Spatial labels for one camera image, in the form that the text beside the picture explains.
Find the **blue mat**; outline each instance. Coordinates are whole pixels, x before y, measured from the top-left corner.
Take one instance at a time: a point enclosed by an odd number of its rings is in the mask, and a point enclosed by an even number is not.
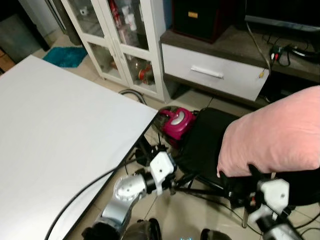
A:
[[[76,68],[86,55],[83,47],[54,47],[43,60],[61,68]]]

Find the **drawer handle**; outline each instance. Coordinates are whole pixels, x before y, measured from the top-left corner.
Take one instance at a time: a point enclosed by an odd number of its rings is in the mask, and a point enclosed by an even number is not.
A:
[[[206,74],[206,75],[218,78],[218,79],[223,79],[224,78],[224,74],[223,73],[216,72],[216,71],[211,71],[211,70],[204,69],[204,68],[197,67],[197,66],[192,66],[190,68],[190,70],[198,72],[198,73],[201,73],[201,74]]]

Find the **red item in cabinet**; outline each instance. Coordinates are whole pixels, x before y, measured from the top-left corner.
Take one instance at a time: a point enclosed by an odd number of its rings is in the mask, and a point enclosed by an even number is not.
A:
[[[122,26],[122,23],[120,20],[120,15],[115,0],[109,0],[109,6],[113,16],[114,24],[116,28],[119,29]]]

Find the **television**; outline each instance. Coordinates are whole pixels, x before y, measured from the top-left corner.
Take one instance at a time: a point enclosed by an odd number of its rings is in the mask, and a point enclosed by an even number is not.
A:
[[[245,0],[245,21],[320,32],[320,1]]]

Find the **black speaker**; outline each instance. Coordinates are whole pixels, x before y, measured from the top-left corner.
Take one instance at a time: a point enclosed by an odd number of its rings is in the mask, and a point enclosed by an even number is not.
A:
[[[173,0],[173,31],[213,43],[236,17],[237,0]]]

